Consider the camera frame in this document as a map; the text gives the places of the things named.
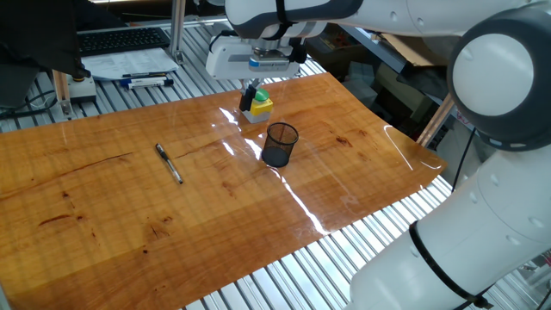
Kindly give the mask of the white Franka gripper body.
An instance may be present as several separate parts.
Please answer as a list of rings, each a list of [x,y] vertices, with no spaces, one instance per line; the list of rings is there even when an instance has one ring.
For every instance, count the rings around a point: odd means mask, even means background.
[[[206,70],[214,79],[291,78],[300,69],[300,64],[290,59],[293,50],[289,39],[213,37]]]

